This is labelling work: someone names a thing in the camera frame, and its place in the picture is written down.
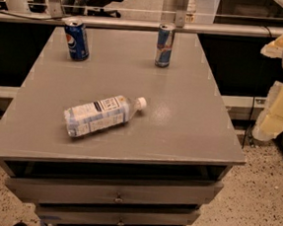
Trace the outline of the clear plastic water bottle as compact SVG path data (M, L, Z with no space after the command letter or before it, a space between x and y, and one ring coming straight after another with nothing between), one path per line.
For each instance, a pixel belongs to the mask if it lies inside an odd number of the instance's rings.
M142 97L131 100L118 95L69 108L63 113L67 133L75 138L126 123L147 107L146 102Z

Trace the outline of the Red Bull can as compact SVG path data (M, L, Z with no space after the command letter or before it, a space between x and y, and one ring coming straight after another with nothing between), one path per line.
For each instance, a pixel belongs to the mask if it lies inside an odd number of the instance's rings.
M172 23L161 23L159 25L158 42L156 45L157 55L155 65L158 67L167 67L170 65L172 46L174 45L174 36L176 35L176 26Z

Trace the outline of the grey drawer cabinet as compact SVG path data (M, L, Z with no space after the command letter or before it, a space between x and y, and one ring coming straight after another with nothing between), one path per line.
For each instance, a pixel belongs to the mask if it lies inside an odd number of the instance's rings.
M56 29L0 121L7 188L50 226L188 226L245 158L199 39Z

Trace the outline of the blue Pepsi can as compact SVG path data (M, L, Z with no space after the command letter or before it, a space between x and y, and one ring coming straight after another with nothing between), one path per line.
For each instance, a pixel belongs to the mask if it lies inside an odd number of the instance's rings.
M69 18L65 21L65 34L69 55L76 61L88 59L90 54L88 49L88 38L86 26L78 17Z

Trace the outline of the grey metal rail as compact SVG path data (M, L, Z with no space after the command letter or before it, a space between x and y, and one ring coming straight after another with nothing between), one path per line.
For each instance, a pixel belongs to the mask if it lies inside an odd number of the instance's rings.
M67 20L71 19L71 16L64 17L51 17L49 15L41 14L22 14L11 11L0 11L0 22L10 23L33 23L33 24L44 24L63 26ZM159 24L154 21L134 21L125 20L123 18L112 18L112 17L100 17L100 16L82 16L82 22L89 28L100 28L100 29L123 29L123 30L134 30L134 31L156 31L159 28ZM283 35L283 29L281 28L270 28L270 27L259 27L259 26L248 26L248 25L225 25L225 24L192 24L187 23L182 28L178 27L179 33L191 33L191 34L213 34L213 35L224 35L224 36L247 36L247 37L258 37L258 38L278 38Z

